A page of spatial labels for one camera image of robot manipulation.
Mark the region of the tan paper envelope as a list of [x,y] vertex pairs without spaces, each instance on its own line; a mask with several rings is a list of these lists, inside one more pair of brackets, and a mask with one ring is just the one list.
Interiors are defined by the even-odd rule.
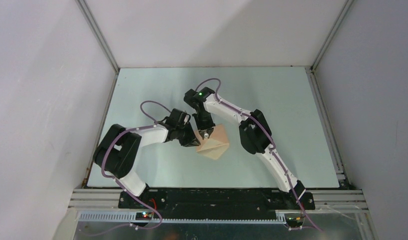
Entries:
[[200,146],[196,147],[196,152],[212,160],[218,160],[230,146],[223,124],[216,125],[209,138],[203,138],[198,130],[195,131],[195,135],[200,141]]

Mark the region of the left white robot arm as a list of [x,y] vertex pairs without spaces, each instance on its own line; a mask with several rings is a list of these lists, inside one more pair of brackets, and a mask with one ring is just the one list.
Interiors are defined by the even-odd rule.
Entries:
[[113,179],[131,193],[130,201],[137,208],[150,202],[149,188],[133,169],[140,148],[178,140],[182,147],[197,147],[200,141],[190,123],[191,115],[174,108],[169,116],[153,125],[125,128],[113,124],[93,154],[93,161],[104,177]]

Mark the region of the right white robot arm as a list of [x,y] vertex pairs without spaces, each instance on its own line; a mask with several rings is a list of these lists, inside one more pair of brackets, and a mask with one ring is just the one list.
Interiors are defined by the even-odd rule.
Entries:
[[240,108],[219,97],[216,91],[208,87],[200,91],[188,90],[183,100],[195,110],[193,117],[202,140],[208,140],[216,131],[213,115],[235,124],[243,149],[262,161],[276,180],[278,189],[284,192],[284,206],[289,209],[298,207],[302,211],[315,208],[312,194],[294,176],[279,155],[270,127],[260,110]]

